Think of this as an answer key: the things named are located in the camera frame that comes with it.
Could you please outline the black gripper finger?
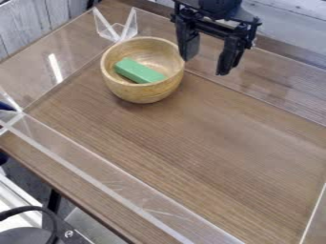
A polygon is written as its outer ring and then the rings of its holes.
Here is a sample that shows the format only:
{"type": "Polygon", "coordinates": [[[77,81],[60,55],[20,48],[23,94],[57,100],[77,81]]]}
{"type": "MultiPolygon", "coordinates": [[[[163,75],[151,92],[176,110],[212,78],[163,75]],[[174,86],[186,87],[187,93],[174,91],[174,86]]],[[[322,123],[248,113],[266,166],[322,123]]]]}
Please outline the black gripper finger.
{"type": "Polygon", "coordinates": [[[190,61],[199,52],[200,34],[195,22],[176,16],[176,43],[179,55],[184,61],[190,61]]]}
{"type": "Polygon", "coordinates": [[[228,37],[224,40],[223,51],[219,55],[216,74],[227,75],[232,68],[238,66],[244,52],[243,40],[238,37],[228,37]]]}

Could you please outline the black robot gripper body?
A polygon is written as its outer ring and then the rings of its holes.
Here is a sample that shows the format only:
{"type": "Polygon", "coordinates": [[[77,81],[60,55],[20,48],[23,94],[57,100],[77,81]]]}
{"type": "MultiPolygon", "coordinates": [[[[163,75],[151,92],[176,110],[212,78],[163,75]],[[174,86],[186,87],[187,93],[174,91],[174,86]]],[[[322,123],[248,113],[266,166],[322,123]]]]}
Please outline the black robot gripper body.
{"type": "Polygon", "coordinates": [[[182,47],[199,33],[222,40],[238,37],[244,48],[254,46],[260,19],[242,7],[243,0],[172,0],[171,21],[176,26],[176,41],[182,47]]]}

